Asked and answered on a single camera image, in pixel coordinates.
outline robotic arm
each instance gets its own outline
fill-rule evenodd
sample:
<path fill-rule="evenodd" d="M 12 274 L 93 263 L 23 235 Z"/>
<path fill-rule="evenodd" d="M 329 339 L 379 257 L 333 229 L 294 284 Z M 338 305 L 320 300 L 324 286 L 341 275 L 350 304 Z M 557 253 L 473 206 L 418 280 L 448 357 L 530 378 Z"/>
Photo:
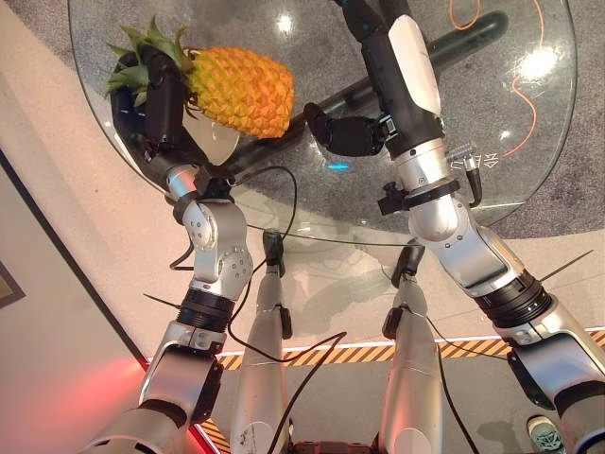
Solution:
<path fill-rule="evenodd" d="M 605 446 L 605 354 L 503 241 L 477 225 L 457 192 L 459 183 L 450 175 L 442 140 L 440 96 L 421 31 L 408 15 L 387 29 L 363 0 L 337 3 L 361 43 L 383 111 L 373 124 L 384 127 L 363 130 L 366 143 L 373 144 L 376 135 L 384 141 L 403 184 L 403 190 L 391 184 L 381 201 L 383 213 L 409 212 L 409 231 L 512 346 L 510 367 L 526 394 L 559 412 L 568 452 L 598 452 Z M 314 104 L 305 107 L 305 115 L 323 145 L 346 154 L 334 144 L 342 142 L 337 126 L 348 120 L 326 119 Z M 375 154 L 376 147 L 355 155 Z M 387 445 L 380 448 L 389 452 Z"/>
<path fill-rule="evenodd" d="M 142 53 L 151 80 L 145 110 L 137 112 L 131 95 L 118 92 L 112 95 L 114 123 L 135 162 L 175 202 L 175 219 L 194 245 L 194 275 L 147 369 L 139 407 L 98 434 L 87 454 L 182 452 L 185 431 L 208 419 L 215 404 L 223 371 L 216 354 L 252 273 L 246 221 L 229 186 L 188 159 L 187 147 L 195 144 L 182 128 L 185 91 L 174 63 L 150 48 Z M 128 121 L 133 117 L 144 121 Z"/>

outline yellow and black hazard stripe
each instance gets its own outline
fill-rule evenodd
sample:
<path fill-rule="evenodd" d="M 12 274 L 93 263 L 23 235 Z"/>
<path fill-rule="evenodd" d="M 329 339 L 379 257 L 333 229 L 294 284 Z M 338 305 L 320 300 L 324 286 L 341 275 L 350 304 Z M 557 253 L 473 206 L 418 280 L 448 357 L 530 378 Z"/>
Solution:
<path fill-rule="evenodd" d="M 229 442 L 223 437 L 223 434 L 218 429 L 216 423 L 209 419 L 203 423 L 201 423 L 201 428 L 208 435 L 208 438 L 212 441 L 212 443 L 218 449 L 218 452 L 221 454 L 231 454 L 231 448 L 229 447 Z"/>
<path fill-rule="evenodd" d="M 605 330 L 589 332 L 593 340 L 601 347 L 605 347 Z M 464 358 L 476 357 L 478 355 L 505 356 L 510 347 L 500 338 L 487 338 L 479 340 L 455 340 L 443 341 L 436 340 L 441 348 L 443 358 Z M 293 358 L 300 352 L 286 352 L 284 358 Z M 315 365 L 325 354 L 325 349 L 315 349 L 305 353 L 300 358 L 285 363 L 286 367 L 294 366 L 312 366 Z M 395 355 L 395 345 L 393 342 L 384 342 L 383 344 L 372 345 L 349 345 L 337 347 L 324 364 L 343 364 L 352 362 L 383 362 L 390 361 Z M 228 371 L 235 371 L 242 365 L 244 357 L 242 354 L 225 355 L 218 358 L 218 361 Z"/>

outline white floor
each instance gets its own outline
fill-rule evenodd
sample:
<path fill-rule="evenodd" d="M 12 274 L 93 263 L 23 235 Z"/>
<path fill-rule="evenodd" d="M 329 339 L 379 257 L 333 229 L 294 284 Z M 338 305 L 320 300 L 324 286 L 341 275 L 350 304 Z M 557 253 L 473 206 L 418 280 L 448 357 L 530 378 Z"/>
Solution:
<path fill-rule="evenodd" d="M 152 355 L 175 311 L 150 302 L 142 293 L 175 303 L 182 299 L 189 275 L 169 271 L 167 264 L 186 247 L 184 231 L 163 197 L 135 175 L 109 144 L 76 73 L 4 3 L 0 3 L 0 42 L 10 43 L 0 46 L 0 148 L 106 304 L 143 352 Z M 253 197 L 246 194 L 241 201 L 248 204 Z M 300 219 L 320 222 L 310 216 L 301 213 Z M 365 238 L 369 233 L 359 234 Z M 510 245 L 537 277 L 594 249 L 573 268 L 547 281 L 546 287 L 583 325 L 605 324 L 605 232 L 513 240 Z M 262 258 L 259 231 L 250 229 L 249 247 L 258 262 Z M 393 294 L 381 264 L 392 264 L 398 248 L 306 239 L 289 239 L 285 248 L 285 297 L 295 331 L 288 345 L 310 344 L 343 329 L 349 332 L 348 342 L 381 339 L 380 327 Z M 446 336 L 493 333 L 475 303 L 445 276 L 433 257 L 423 262 L 420 281 L 430 314 Z M 252 315 L 250 304 L 235 331 L 245 334 Z M 226 350 L 239 348 L 228 341 Z"/>

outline black clamp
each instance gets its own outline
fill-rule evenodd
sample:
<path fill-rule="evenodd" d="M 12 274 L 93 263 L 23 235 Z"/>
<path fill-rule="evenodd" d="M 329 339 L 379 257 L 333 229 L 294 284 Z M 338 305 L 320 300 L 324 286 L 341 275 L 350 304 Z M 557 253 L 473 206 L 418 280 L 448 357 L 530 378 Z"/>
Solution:
<path fill-rule="evenodd" d="M 396 182 L 385 184 L 383 189 L 387 195 L 378 201 L 378 206 L 380 207 L 380 213 L 382 213 L 382 216 L 408 209 L 405 200 L 407 192 L 397 189 Z"/>
<path fill-rule="evenodd" d="M 204 172 L 203 175 L 198 173 L 196 179 L 194 180 L 194 184 L 196 186 L 196 191 L 191 191 L 176 202 L 170 203 L 173 205 L 172 216 L 174 219 L 182 225 L 182 217 L 185 214 L 185 210 L 189 203 L 192 201 L 205 201 L 209 199 L 220 199 L 225 201 L 230 201 L 231 203 L 235 203 L 235 200 L 231 196 L 231 186 L 224 178 L 211 178 L 209 181 L 204 179 L 207 176 L 207 173 Z"/>

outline pineapple crown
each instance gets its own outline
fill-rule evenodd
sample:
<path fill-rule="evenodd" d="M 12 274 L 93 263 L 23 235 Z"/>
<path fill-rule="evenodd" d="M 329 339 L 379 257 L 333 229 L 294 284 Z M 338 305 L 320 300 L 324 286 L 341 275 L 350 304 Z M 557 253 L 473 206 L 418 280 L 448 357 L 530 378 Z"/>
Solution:
<path fill-rule="evenodd" d="M 184 75 L 191 72 L 193 65 L 181 47 L 181 36 L 187 29 L 186 26 L 182 26 L 177 30 L 174 41 L 169 40 L 162 34 L 155 22 L 155 16 L 151 19 L 151 23 L 147 29 L 147 35 L 144 35 L 143 33 L 129 26 L 120 27 L 128 35 L 132 49 L 119 47 L 110 43 L 107 43 L 107 46 L 118 56 L 118 58 L 133 52 L 136 56 L 138 64 L 136 66 L 126 66 L 122 63 L 118 63 L 121 69 L 112 73 L 110 76 L 107 82 L 106 95 L 119 88 L 128 87 L 132 93 L 136 95 L 134 107 L 140 106 L 147 100 L 147 84 L 149 82 L 149 75 L 147 72 L 147 67 L 141 59 L 141 48 L 145 44 L 161 50 L 168 57 L 170 57 L 181 71 L 183 82 L 185 85 L 187 85 L 187 79 Z"/>

